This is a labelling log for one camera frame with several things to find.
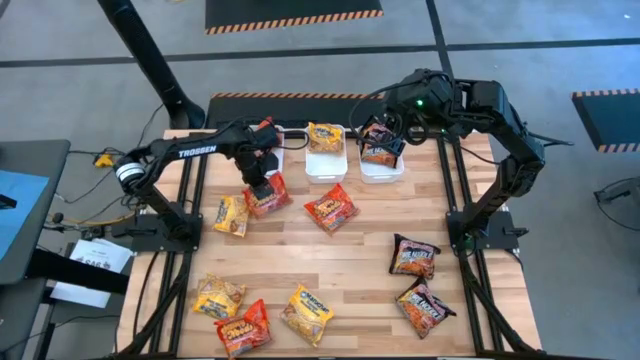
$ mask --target wooden table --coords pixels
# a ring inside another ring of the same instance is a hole
[[[186,131],[170,130],[165,137],[186,134]],[[295,146],[300,141],[287,140],[287,146]],[[472,134],[462,144],[491,158],[486,135]],[[240,194],[244,185],[240,172],[231,161],[221,155],[209,157],[201,207],[204,232],[191,266],[178,356],[226,355],[213,326],[214,319],[191,311],[198,279],[206,273],[248,286],[240,313],[257,299],[264,299],[273,341],[248,356],[474,354],[458,261],[448,244],[444,220],[448,205],[436,142],[430,140],[421,146],[407,146],[402,179],[383,185],[366,185],[360,180],[355,142],[348,140],[347,146],[349,171],[342,186],[361,211],[333,237],[320,230],[303,210],[304,203],[319,198],[333,185],[310,184],[304,171],[304,151],[288,150],[283,175],[293,204],[264,219],[252,219],[244,239],[212,231],[220,195]],[[462,199],[453,151],[449,149],[448,154],[452,176],[456,179],[457,199]],[[477,199],[493,182],[495,169],[466,153],[465,163],[471,191]],[[195,163],[192,169],[188,194],[193,193]],[[182,162],[170,164],[157,183],[169,199],[177,196],[181,170]],[[415,280],[411,276],[387,272],[394,232],[442,248],[442,254],[436,259],[435,278],[429,282],[429,287],[458,316],[446,319],[424,340],[418,338],[394,303],[394,297]],[[486,251],[485,256],[496,304],[522,338],[539,348],[520,266],[501,250]],[[120,347],[131,341],[135,308],[150,259],[150,254],[144,254],[134,261],[118,330]],[[179,263],[176,261],[174,274]],[[155,308],[163,265],[164,254],[161,254],[142,299],[140,328]],[[329,321],[317,349],[307,345],[279,319],[279,313],[299,283],[328,303],[336,314]],[[491,348],[486,315],[479,303],[478,308],[485,347]],[[168,347],[173,319],[171,309],[167,314],[161,350]]]

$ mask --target blue object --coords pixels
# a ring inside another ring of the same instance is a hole
[[[15,209],[0,210],[0,260],[48,183],[48,177],[0,170],[0,194],[18,202]]]

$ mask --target concrete floor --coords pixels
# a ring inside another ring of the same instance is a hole
[[[204,35],[204,1],[134,3],[165,54],[435,43],[422,0],[383,0],[385,16],[379,19],[222,36]],[[450,44],[640,35],[637,1],[584,3],[436,1]],[[0,61],[110,56],[128,52],[93,1],[14,0],[0,19]],[[640,157],[596,152],[569,94],[638,87],[640,48],[467,51],[449,56],[458,77],[500,81],[532,131],[576,143],[573,148],[550,148],[547,167],[532,192],[509,202],[516,224],[531,229],[521,239],[522,259],[544,348],[556,354],[637,358],[640,242],[637,234],[604,218],[592,192],[614,180],[637,176]],[[436,52],[170,65],[188,95],[204,108],[212,92],[367,92],[418,67],[440,68]],[[65,138],[75,149],[127,150],[159,104],[136,65],[0,68],[0,79],[0,141]],[[160,136],[167,125],[161,111],[147,138]],[[497,143],[492,146],[496,158],[505,155]],[[71,155],[59,193],[74,198],[103,176],[104,171],[92,168],[90,162]],[[52,210],[85,217],[119,195],[115,179],[108,179],[100,191],[72,206],[54,200]],[[638,208],[630,201],[617,201],[609,210],[640,226]],[[114,206],[104,218],[125,212]],[[75,238],[43,233],[40,243],[58,250]],[[114,326],[113,321],[66,325],[55,332],[48,358],[106,355],[113,346]],[[30,342],[27,356],[34,343]]]

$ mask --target white paper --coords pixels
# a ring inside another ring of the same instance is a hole
[[[119,273],[131,255],[131,250],[105,239],[78,240],[71,253],[71,259]],[[62,282],[58,282],[51,293],[51,297],[58,300],[103,309],[107,306],[110,295],[108,292]]]

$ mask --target white plastic container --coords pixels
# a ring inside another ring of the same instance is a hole
[[[250,128],[252,128],[253,130],[257,130],[258,126],[257,125],[251,125]],[[284,128],[280,125],[276,125],[276,129],[278,129],[278,131],[282,132],[284,131]],[[278,170],[271,170],[271,171],[267,171],[266,174],[264,174],[264,176],[268,179],[271,177],[271,175],[275,174],[276,171],[279,171],[282,174],[282,168],[284,167],[284,149],[283,148],[273,148],[271,149],[271,153],[274,154],[277,158],[278,158]]]
[[[342,152],[340,153],[312,153],[309,146],[305,147],[307,179],[312,184],[336,184],[344,180],[347,174],[347,143],[344,128],[342,129]]]
[[[400,179],[404,173],[404,160],[402,160],[402,154],[398,157],[395,169],[380,164],[362,162],[360,154],[358,154],[358,159],[360,160],[360,177],[362,178],[362,182],[365,184],[392,183]]]

